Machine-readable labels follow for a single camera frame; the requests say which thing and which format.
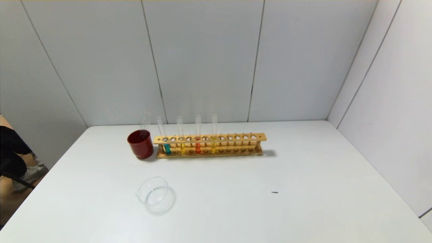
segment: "liquid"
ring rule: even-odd
[[[200,140],[200,137],[196,137],[195,140],[197,141],[197,143],[195,143],[195,152],[201,153],[201,143],[198,142]]]
[[[171,148],[170,148],[169,144],[164,144],[164,146],[165,146],[166,154],[171,154]]]
[[[215,142],[212,142],[212,153],[216,153],[216,143]]]
[[[180,152],[181,153],[186,153],[186,145],[185,144],[181,144]]]

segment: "white wall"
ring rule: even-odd
[[[263,1],[143,3],[168,122],[246,122]]]
[[[327,119],[375,6],[267,0],[249,121]]]
[[[140,1],[24,1],[88,126],[165,113]]]
[[[356,58],[353,61],[349,73],[343,83],[342,89],[337,96],[336,102],[328,116],[328,121],[333,126],[338,127],[342,117],[348,110],[357,90],[378,49],[384,40],[385,33],[390,27],[393,16],[396,14],[400,0],[381,0],[378,1],[372,19],[369,23],[368,30],[357,51]]]
[[[417,215],[432,206],[431,9],[401,2],[339,126]]]
[[[20,1],[0,1],[1,112],[51,168],[87,129]]]

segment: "red cup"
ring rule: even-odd
[[[127,137],[127,142],[132,152],[140,160],[150,157],[153,153],[152,138],[147,130],[134,131]]]

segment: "black chair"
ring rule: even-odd
[[[2,162],[1,167],[0,167],[1,175],[4,176],[4,177],[10,178],[10,179],[12,179],[12,180],[14,180],[14,181],[16,181],[16,182],[18,182],[18,183],[20,183],[20,184],[23,184],[23,185],[25,185],[25,186],[28,187],[28,188],[34,189],[34,188],[35,188],[34,185],[32,185],[32,184],[30,184],[30,183],[24,181],[24,180],[21,179],[21,178],[16,177],[16,176],[14,176],[14,175],[12,175],[12,174],[10,174],[10,173],[3,172],[3,171],[4,171],[4,168],[5,168],[5,167],[7,166],[7,164],[9,164],[9,163],[10,163],[10,161]]]

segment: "test tube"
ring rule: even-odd
[[[201,153],[201,143],[200,143],[200,139],[201,139],[201,116],[197,115],[195,117],[195,128],[196,128],[196,132],[195,132],[195,152],[196,153]]]
[[[216,142],[214,142],[217,138],[217,115],[213,114],[212,116],[212,153],[216,153]]]
[[[162,118],[158,117],[158,127],[159,127],[159,132],[161,133],[161,136],[163,137],[163,141],[166,142],[168,141],[168,138],[165,135],[165,128],[163,127],[163,122],[162,122]],[[163,145],[165,147],[165,152],[166,154],[171,154],[171,148],[169,146],[169,144],[164,144]]]
[[[152,113],[150,113],[150,112],[144,111],[143,120],[141,121],[141,126],[140,126],[141,137],[144,137],[144,135],[145,135],[144,130],[146,128],[148,128],[148,125],[150,124],[150,115],[151,114]]]
[[[186,153],[186,145],[184,144],[184,134],[183,134],[183,120],[181,119],[181,116],[177,117],[177,129],[178,129],[178,135],[180,136],[183,143],[180,144],[180,152]]]

